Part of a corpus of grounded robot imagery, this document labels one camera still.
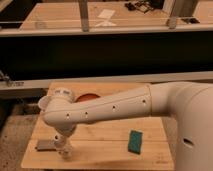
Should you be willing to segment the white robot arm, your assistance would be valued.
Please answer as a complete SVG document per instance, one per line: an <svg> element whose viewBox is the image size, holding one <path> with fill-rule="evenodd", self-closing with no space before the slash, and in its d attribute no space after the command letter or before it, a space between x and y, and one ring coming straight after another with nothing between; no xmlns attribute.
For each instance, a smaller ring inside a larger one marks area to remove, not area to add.
<svg viewBox="0 0 213 171"><path fill-rule="evenodd" d="M38 102L44 122L69 137L78 124L141 117L177 121L175 171L213 171L213 84L167 82L75 102L74 93L58 88Z"/></svg>

